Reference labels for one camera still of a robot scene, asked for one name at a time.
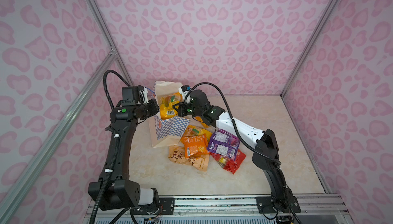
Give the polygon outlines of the yellow snack bag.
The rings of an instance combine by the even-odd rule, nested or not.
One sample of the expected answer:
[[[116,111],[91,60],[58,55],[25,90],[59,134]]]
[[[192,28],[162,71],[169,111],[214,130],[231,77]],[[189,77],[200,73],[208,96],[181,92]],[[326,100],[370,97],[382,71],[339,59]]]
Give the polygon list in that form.
[[[159,100],[161,119],[167,120],[177,116],[178,112],[173,108],[173,106],[180,102],[182,102],[182,95],[180,93],[161,97]]]

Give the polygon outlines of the yellow fruit candy bag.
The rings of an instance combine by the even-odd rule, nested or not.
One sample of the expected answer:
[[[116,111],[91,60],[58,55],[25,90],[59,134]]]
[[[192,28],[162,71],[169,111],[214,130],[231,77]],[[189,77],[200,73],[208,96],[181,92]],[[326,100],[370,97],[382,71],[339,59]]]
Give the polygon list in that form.
[[[195,136],[202,136],[202,135],[206,136],[205,144],[208,145],[210,138],[212,136],[212,133],[209,132],[208,130],[200,128],[200,127],[188,125],[187,128],[185,129],[182,137],[195,137]]]

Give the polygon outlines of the checkered paper bag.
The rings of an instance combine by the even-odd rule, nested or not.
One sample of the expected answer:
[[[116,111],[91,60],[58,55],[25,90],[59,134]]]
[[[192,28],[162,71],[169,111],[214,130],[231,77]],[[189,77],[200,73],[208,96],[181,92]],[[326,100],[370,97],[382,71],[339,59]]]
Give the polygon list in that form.
[[[156,81],[151,97],[160,104],[164,98],[175,96],[182,86],[179,82]],[[159,148],[177,145],[190,120],[177,116],[175,110],[165,111],[160,108],[156,115],[148,119],[148,123],[152,147]]]

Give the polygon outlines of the orange corn snack bag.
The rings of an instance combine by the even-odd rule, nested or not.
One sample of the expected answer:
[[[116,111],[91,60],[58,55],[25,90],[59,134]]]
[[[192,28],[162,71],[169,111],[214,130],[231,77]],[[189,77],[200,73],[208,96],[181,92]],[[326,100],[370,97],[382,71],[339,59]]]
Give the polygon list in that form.
[[[194,158],[209,154],[206,147],[208,143],[206,135],[182,137],[180,141],[184,145],[186,158]]]

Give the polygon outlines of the tan paper snack bag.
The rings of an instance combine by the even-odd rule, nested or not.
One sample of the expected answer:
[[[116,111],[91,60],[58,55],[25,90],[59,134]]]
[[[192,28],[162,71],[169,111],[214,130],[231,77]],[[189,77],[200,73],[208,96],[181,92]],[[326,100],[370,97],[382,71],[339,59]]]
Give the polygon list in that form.
[[[201,155],[191,158],[186,158],[184,147],[177,145],[169,146],[168,159],[176,164],[188,165],[193,168],[206,172],[209,164],[209,155]]]

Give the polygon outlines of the purple white snack bag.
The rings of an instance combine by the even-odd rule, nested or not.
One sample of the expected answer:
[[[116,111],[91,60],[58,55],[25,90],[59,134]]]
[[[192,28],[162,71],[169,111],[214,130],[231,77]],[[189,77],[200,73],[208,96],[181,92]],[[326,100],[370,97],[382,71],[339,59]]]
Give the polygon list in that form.
[[[219,129],[210,137],[207,150],[235,161],[239,144],[240,140],[238,137]]]

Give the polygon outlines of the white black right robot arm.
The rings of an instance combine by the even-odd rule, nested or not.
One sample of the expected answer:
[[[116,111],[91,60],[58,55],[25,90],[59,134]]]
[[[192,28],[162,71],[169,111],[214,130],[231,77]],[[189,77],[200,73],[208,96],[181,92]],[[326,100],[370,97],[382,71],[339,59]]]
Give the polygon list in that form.
[[[200,117],[206,125],[236,136],[247,149],[253,152],[252,161],[264,172],[270,186],[271,208],[277,212],[289,212],[293,215],[301,212],[298,200],[281,170],[278,143],[272,130],[263,131],[236,119],[221,91],[219,93],[226,108],[211,105],[202,90],[188,85],[180,87],[179,93],[183,101],[174,106],[179,116]]]

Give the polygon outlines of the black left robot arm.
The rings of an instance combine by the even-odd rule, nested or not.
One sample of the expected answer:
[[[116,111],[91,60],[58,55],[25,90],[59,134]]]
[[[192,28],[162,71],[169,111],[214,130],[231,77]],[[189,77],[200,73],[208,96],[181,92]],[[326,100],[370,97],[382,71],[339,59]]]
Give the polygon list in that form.
[[[132,140],[139,120],[156,115],[159,106],[154,99],[145,104],[116,107],[110,114],[111,141],[99,180],[89,184],[88,193],[102,211],[145,207],[159,208],[159,195],[155,188],[143,189],[130,180],[129,161]]]

